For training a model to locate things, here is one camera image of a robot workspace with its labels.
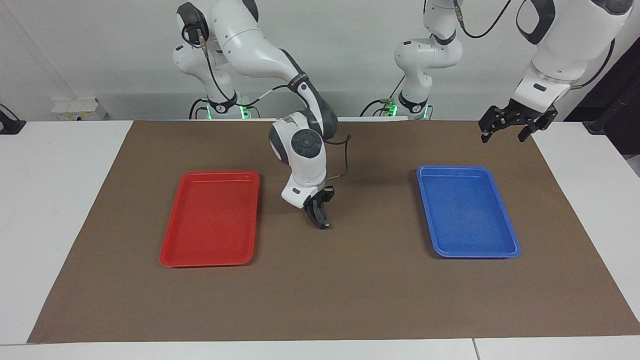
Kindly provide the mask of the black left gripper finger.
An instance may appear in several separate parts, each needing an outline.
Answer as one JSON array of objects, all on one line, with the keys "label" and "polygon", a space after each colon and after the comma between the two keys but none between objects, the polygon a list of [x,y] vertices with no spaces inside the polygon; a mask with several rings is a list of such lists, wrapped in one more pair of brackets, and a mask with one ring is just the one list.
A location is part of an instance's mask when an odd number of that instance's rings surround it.
[{"label": "black left gripper finger", "polygon": [[544,114],[536,118],[527,118],[525,126],[522,128],[521,132],[518,133],[518,140],[520,142],[525,142],[533,133],[546,130],[551,123],[555,121],[557,116],[558,110],[554,105],[551,105]]},{"label": "black left gripper finger", "polygon": [[482,132],[480,137],[482,143],[488,143],[494,133],[519,125],[520,121],[520,112],[491,105],[478,121],[478,127]]}]

